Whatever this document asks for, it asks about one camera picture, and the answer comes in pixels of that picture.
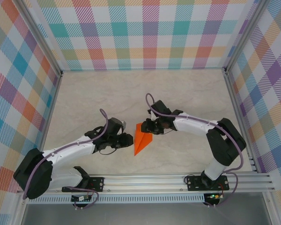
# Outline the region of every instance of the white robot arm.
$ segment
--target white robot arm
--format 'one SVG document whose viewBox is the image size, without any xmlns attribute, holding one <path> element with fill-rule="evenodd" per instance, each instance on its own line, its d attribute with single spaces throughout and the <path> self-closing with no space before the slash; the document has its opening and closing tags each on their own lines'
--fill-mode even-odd
<svg viewBox="0 0 281 225">
<path fill-rule="evenodd" d="M 125 122 L 111 118 L 107 122 L 105 132 L 104 127 L 97 127 L 64 146 L 43 152 L 32 149 L 16 169 L 14 179 L 23 190 L 28 185 L 27 197 L 29 199 L 37 198 L 49 189 L 62 188 L 65 192 L 73 191 L 67 187 L 92 189 L 90 187 L 92 180 L 81 167 L 75 166 L 69 171 L 63 171 L 60 168 L 77 158 L 105 149 L 107 146 L 119 149 L 132 145 L 133 137 L 123 133 L 125 126 Z"/>
<path fill-rule="evenodd" d="M 218 127 L 224 129 L 234 139 L 241 151 L 246 147 L 244 139 L 229 119 L 207 120 L 209 123 L 206 123 L 206 120 L 195 118 L 181 110 L 171 112 L 161 100 L 153 103 L 151 108 L 165 116 L 148 110 L 151 119 L 146 119 L 142 123 L 142 132 L 159 135 L 164 134 L 164 129 L 172 129 L 207 137 L 214 158 L 201 174 L 200 182 L 206 189 L 215 186 L 221 174 L 239 155 L 235 145 L 229 138 L 224 139 L 224 133 Z"/>
</svg>

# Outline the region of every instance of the marble surface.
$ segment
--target marble surface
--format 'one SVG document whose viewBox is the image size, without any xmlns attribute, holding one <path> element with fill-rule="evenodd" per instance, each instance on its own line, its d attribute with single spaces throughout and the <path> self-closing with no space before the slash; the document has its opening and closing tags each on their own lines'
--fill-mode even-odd
<svg viewBox="0 0 281 225">
<path fill-rule="evenodd" d="M 54 108 L 44 149 L 52 149 L 105 124 L 99 112 L 109 118 L 125 120 L 125 131 L 135 135 L 137 123 L 149 117 L 145 94 L 162 100 L 175 109 L 204 119 L 237 120 L 222 71 L 205 70 L 130 70 L 65 73 Z M 106 148 L 102 153 L 112 151 Z M 251 171 L 243 151 L 242 171 Z M 104 156 L 95 153 L 73 160 L 66 168 L 79 165 L 89 174 L 119 173 L 194 173 L 201 172 L 213 158 L 207 138 L 184 132 L 155 135 L 137 156 L 134 146 Z M 239 157 L 231 165 L 239 165 Z"/>
</svg>

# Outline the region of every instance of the purple cable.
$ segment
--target purple cable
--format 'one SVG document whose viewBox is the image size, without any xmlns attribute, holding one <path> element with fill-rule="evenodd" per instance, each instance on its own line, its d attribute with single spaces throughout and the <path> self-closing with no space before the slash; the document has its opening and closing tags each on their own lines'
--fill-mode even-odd
<svg viewBox="0 0 281 225">
<path fill-rule="evenodd" d="M 229 170 L 224 171 L 224 173 L 233 174 L 233 175 L 235 176 L 235 178 L 236 178 L 236 184 L 235 184 L 235 187 L 234 187 L 233 191 L 231 192 L 231 195 L 230 195 L 225 201 L 223 201 L 222 203 L 218 204 L 218 205 L 223 205 L 225 202 L 227 202 L 228 199 L 230 199 L 230 198 L 232 197 L 232 195 L 235 193 L 236 188 L 237 188 L 237 186 L 238 186 L 238 176 L 237 176 L 235 173 L 231 172 L 231 171 L 239 170 L 239 169 L 242 168 L 243 165 L 244 165 L 244 157 L 243 157 L 242 151 L 240 150 L 240 148 L 239 148 L 238 144 L 236 143 L 236 141 L 233 139 L 233 137 L 232 137 L 226 130 L 224 130 L 222 127 L 218 126 L 217 124 L 214 124 L 214 123 L 211 123 L 211 122 L 209 122 L 209 121 L 202 120 L 202 119 L 199 119 L 199 118 L 195 118 L 195 117 L 192 117 L 192 116 L 166 115 L 166 114 L 162 114 L 162 113 L 156 111 L 156 110 L 153 109 L 152 106 L 150 105 L 150 103 L 149 103 L 149 101 L 148 101 L 148 96 L 150 96 L 150 97 L 152 98 L 153 103 L 155 103 L 155 100 L 154 100 L 153 96 L 152 96 L 150 93 L 147 93 L 147 94 L 146 94 L 146 103 L 147 103 L 147 105 L 149 106 L 150 110 L 151 110 L 152 112 L 154 112 L 155 114 L 160 115 L 160 116 L 166 116 L 166 117 L 186 118 L 186 119 L 191 119 L 191 120 L 203 122 L 203 123 L 206 123 L 206 124 L 210 124 L 211 126 L 214 126 L 214 127 L 218 128 L 219 130 L 221 130 L 221 131 L 232 141 L 232 143 L 233 143 L 234 146 L 236 147 L 236 149 L 237 149 L 237 151 L 238 151 L 238 154 L 239 154 L 239 156 L 240 156 L 240 165 L 239 165 L 239 167 L 231 168 L 231 169 L 229 169 Z"/>
<path fill-rule="evenodd" d="M 222 127 L 220 127 L 219 125 L 217 124 L 214 124 L 214 123 L 211 123 L 209 121 L 206 121 L 206 120 L 203 120 L 203 119 L 199 119 L 199 118 L 196 118 L 196 117 L 193 117 L 193 116 L 182 116 L 182 115 L 167 115 L 167 114 L 162 114 L 158 111 L 156 111 L 155 109 L 152 108 L 152 106 L 150 105 L 149 101 L 148 101 L 148 96 L 150 96 L 153 100 L 153 103 L 155 103 L 154 101 L 154 98 L 153 96 L 150 94 L 150 93 L 147 93 L 146 94 L 146 102 L 147 102 L 147 105 L 149 106 L 150 110 L 152 112 L 154 112 L 155 114 L 157 115 L 160 115 L 160 116 L 166 116 L 166 117 L 175 117 L 175 118 L 185 118 L 185 119 L 191 119 L 191 120 L 195 120 L 195 121 L 198 121 L 198 122 L 203 122 L 203 123 L 206 123 L 206 124 L 210 124 L 211 126 L 214 126 L 216 128 L 218 128 L 219 130 L 221 130 L 231 141 L 232 143 L 234 144 L 234 146 L 236 147 L 236 150 L 238 151 L 238 154 L 240 156 L 240 165 L 239 167 L 236 167 L 236 168 L 231 168 L 229 170 L 226 170 L 224 171 L 224 173 L 228 173 L 228 172 L 231 172 L 231 171 L 234 171 L 234 170 L 239 170 L 240 168 L 243 167 L 244 165 L 244 157 L 242 155 L 242 151 L 240 150 L 238 144 L 236 143 L 236 141 L 233 139 L 233 137 L 226 131 L 224 130 Z"/>
<path fill-rule="evenodd" d="M 92 193 L 95 193 L 95 194 L 97 195 L 97 198 L 96 198 L 92 203 L 88 204 L 87 206 L 85 206 L 85 207 L 83 207 L 83 208 L 78 207 L 78 206 L 76 205 L 76 202 L 74 202 L 74 206 L 75 206 L 76 209 L 81 209 L 81 210 L 82 210 L 82 209 L 87 209 L 87 208 L 93 206 L 93 205 L 95 204 L 95 202 L 98 201 L 98 199 L 99 199 L 99 193 L 98 193 L 97 191 L 95 191 L 95 190 L 84 189 L 84 188 L 77 188 L 77 187 L 67 187 L 67 188 L 69 188 L 69 189 L 71 189 L 71 190 L 77 190 L 77 191 L 92 192 Z"/>
<path fill-rule="evenodd" d="M 100 113 L 105 117 L 106 119 L 106 124 L 105 124 L 105 127 L 104 127 L 104 130 L 101 134 L 99 134 L 97 137 L 94 137 L 93 139 L 91 140 L 88 140 L 88 141 L 83 141 L 83 142 L 79 142 L 79 143 L 71 143 L 71 144 L 68 144 L 68 145 L 65 145 L 63 147 L 60 147 L 59 149 L 56 149 L 54 152 L 54 154 L 60 152 L 61 150 L 63 149 L 66 149 L 66 148 L 69 148 L 69 147 L 72 147 L 72 146 L 75 146 L 75 145 L 79 145 L 79 144 L 86 144 L 86 143 L 89 143 L 89 142 L 92 142 L 94 140 L 97 140 L 98 138 L 102 137 L 102 135 L 104 135 L 104 133 L 106 132 L 106 129 L 107 129 L 107 125 L 108 125 L 108 117 L 107 117 L 107 114 L 106 112 L 103 110 L 103 109 L 100 109 Z M 26 183 L 26 187 L 25 187 L 25 190 L 24 190 L 24 194 L 23 194 L 23 200 L 25 200 L 27 198 L 27 192 L 28 192 L 28 189 L 29 189 L 29 186 L 30 186 L 30 183 L 31 183 L 31 180 L 33 178 L 33 175 L 35 174 L 35 172 L 37 171 L 38 167 L 47 159 L 49 158 L 50 156 L 52 156 L 52 153 L 48 154 L 47 156 L 45 156 L 41 161 L 39 161 L 39 163 L 34 167 L 34 169 L 32 170 L 29 178 L 28 178 L 28 181 Z"/>
</svg>

